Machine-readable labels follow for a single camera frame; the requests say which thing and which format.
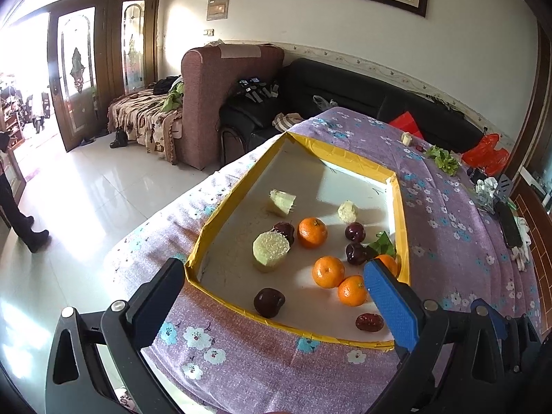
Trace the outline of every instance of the red date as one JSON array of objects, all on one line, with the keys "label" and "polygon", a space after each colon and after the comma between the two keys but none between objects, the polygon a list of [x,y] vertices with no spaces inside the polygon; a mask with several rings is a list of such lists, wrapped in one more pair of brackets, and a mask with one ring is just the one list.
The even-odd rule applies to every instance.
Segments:
[{"label": "red date", "polygon": [[374,313],[364,313],[357,317],[355,325],[359,330],[375,333],[383,328],[384,322],[380,315]]}]

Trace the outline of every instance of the sugarcane piece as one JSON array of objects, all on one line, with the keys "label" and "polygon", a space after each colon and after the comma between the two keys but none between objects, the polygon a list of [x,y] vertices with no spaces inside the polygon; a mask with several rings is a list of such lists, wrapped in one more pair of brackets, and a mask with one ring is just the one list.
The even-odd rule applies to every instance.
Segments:
[{"label": "sugarcane piece", "polygon": [[357,220],[357,206],[351,201],[345,201],[337,209],[337,215],[341,221],[350,224]]},{"label": "sugarcane piece", "polygon": [[261,233],[253,242],[253,264],[261,272],[274,271],[289,251],[289,242],[278,232]]},{"label": "sugarcane piece", "polygon": [[267,211],[285,218],[293,207],[295,197],[293,194],[285,193],[284,191],[271,190]]}]

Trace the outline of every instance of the black trousers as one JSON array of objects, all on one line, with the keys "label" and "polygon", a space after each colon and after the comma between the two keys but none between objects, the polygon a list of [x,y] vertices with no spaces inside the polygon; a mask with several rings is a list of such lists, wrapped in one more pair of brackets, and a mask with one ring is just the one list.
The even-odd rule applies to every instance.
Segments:
[{"label": "black trousers", "polygon": [[6,214],[6,218],[12,225],[17,236],[24,242],[30,240],[32,230],[27,222],[27,217],[19,211],[16,200],[13,199],[12,187],[4,173],[0,175],[0,206]]}]

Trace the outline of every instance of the patterned blanket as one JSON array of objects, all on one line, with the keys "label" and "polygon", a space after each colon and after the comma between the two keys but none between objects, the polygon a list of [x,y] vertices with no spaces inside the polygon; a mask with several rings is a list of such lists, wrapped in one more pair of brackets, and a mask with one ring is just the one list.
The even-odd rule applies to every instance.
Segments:
[{"label": "patterned blanket", "polygon": [[[412,289],[422,300],[466,312],[482,297],[503,315],[527,313],[540,327],[534,266],[518,271],[500,224],[479,212],[464,190],[470,185],[465,169],[451,178],[405,147],[402,131],[340,107],[292,130],[397,173]],[[169,257],[186,260],[209,216],[271,143],[215,172],[115,246],[106,265],[118,289],[130,296]],[[365,412],[398,363],[395,352],[320,343],[267,327],[191,285],[145,353],[181,391],[219,414]]]},{"label": "patterned blanket", "polygon": [[122,127],[129,140],[145,146],[146,152],[157,152],[170,163],[176,163],[170,128],[182,118],[182,108],[162,112],[166,98],[167,95],[154,95],[152,89],[147,89],[114,101],[109,106],[109,131]]}]

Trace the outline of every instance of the red plastic bag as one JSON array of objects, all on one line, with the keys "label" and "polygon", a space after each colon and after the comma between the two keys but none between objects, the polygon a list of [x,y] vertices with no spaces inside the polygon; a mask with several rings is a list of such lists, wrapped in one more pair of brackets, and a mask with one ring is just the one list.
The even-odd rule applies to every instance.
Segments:
[{"label": "red plastic bag", "polygon": [[508,163],[509,157],[510,153],[504,148],[492,151],[492,160],[485,165],[483,171],[487,176],[498,175]]},{"label": "red plastic bag", "polygon": [[462,154],[462,160],[473,168],[483,168],[491,163],[496,144],[500,140],[498,134],[485,135],[475,148]]},{"label": "red plastic bag", "polygon": [[393,127],[396,127],[397,129],[401,129],[401,131],[409,132],[410,134],[421,138],[422,140],[424,139],[422,133],[420,132],[420,128],[416,124],[416,121],[414,120],[410,112],[405,112],[404,114],[395,118],[389,124]]}]

